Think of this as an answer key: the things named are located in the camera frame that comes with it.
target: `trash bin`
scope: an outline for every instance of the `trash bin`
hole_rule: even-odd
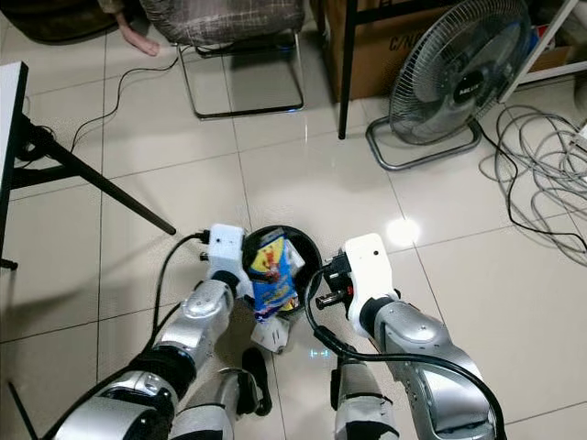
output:
[[[312,274],[322,267],[322,258],[320,257],[320,251],[316,247],[316,244],[312,238],[299,229],[287,225],[265,226],[245,237],[242,257],[242,265],[245,271],[248,270],[253,260],[255,259],[255,256],[257,255],[260,239],[267,233],[277,228],[281,228],[283,230],[285,237],[292,242],[293,247],[295,250],[297,250],[305,262],[304,266],[299,270],[295,277],[293,277],[295,291],[297,292],[298,298],[300,300],[299,305],[292,310],[279,311],[277,313],[277,315],[280,317],[287,317],[304,309],[305,289],[310,282],[310,277],[312,277]],[[254,306],[254,300],[252,298],[246,297],[245,301],[251,306],[251,308]]]

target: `cardboard box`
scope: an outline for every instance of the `cardboard box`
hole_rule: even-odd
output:
[[[564,66],[569,56],[570,46],[561,46],[551,50],[545,50],[538,56],[529,72],[544,71],[553,67]]]
[[[330,85],[340,101],[346,2],[322,1],[327,22],[325,61]],[[316,0],[311,4],[316,16]],[[378,5],[379,0],[359,0],[359,10]],[[414,45],[447,9],[438,7],[356,27],[350,98],[389,94]]]

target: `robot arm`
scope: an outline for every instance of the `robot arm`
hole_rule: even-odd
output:
[[[240,408],[243,412],[258,407],[255,381],[245,370],[225,372],[213,385],[217,391],[230,393],[198,393],[175,420],[174,417],[178,402],[227,329],[235,298],[252,292],[249,278],[242,270],[243,238],[241,228],[212,227],[208,278],[183,301],[178,316],[154,346],[140,353],[121,374],[77,407],[54,438],[167,439],[172,422],[169,438],[176,438],[192,433],[204,419],[211,430],[223,432],[222,438],[231,438],[231,419],[237,403],[245,407]],[[243,390],[247,391],[244,397],[249,401],[240,399]],[[200,411],[191,411],[194,407]]]
[[[243,238],[240,228],[212,227],[206,280],[182,303],[178,316],[153,347],[89,393],[48,438],[179,440],[212,435],[210,438],[232,439],[237,414],[268,412],[271,401],[263,407],[257,397],[257,384],[264,381],[266,387],[267,382],[265,364],[257,351],[256,358],[249,353],[249,365],[259,368],[243,365],[245,369],[223,370],[177,414],[178,403],[227,329],[235,298],[252,292],[241,264]],[[401,301],[393,289],[379,236],[351,239],[342,250],[325,269],[333,293],[316,300],[319,309],[344,302],[354,330],[369,337],[383,354],[427,354],[480,377],[472,360],[452,344],[441,322]],[[495,438],[489,404],[471,382],[424,362],[389,362],[388,366],[395,380],[405,386],[420,440]],[[255,374],[255,369],[264,373]],[[340,358],[332,384],[337,440],[397,440],[392,402],[381,394],[366,364],[352,356]]]
[[[379,236],[353,238],[342,251],[332,265],[339,271],[327,272],[325,278],[335,295],[349,289],[345,282],[350,285],[352,295],[338,298],[347,302],[348,319],[356,333],[369,337],[381,353],[443,358],[481,378],[471,358],[452,344],[444,324],[401,301],[393,289],[392,271]],[[317,302],[323,304],[324,298]],[[461,375],[428,363],[389,362],[388,367],[394,379],[404,384],[420,440],[495,438],[489,403]],[[391,403],[381,396],[364,363],[340,360],[333,378],[338,389],[333,400],[338,409],[338,438],[351,438],[349,429],[357,421],[387,425],[392,428],[389,435],[396,433]]]

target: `tangled cables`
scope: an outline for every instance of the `tangled cables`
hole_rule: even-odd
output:
[[[511,117],[507,124],[506,114]],[[545,121],[548,132],[540,133]],[[529,105],[511,105],[500,113],[495,129],[497,142],[483,132],[495,152],[481,160],[479,170],[499,183],[512,223],[541,235],[568,258],[587,266],[587,244],[573,219],[576,216],[587,221],[587,142],[581,143],[579,128],[560,115]],[[536,136],[540,138],[538,143],[529,144],[528,139]],[[491,159],[493,172],[487,171],[485,165]],[[513,201],[519,186],[516,183],[527,174],[537,189],[529,199],[531,214]],[[545,207],[552,206],[548,201],[564,208],[558,210],[560,214],[573,214],[570,218],[574,230],[553,230],[549,219],[555,215],[544,213]]]

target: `snack bag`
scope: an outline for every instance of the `snack bag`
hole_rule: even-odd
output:
[[[277,228],[261,239],[249,277],[253,283],[257,321],[262,322],[277,313],[296,296],[282,229]]]

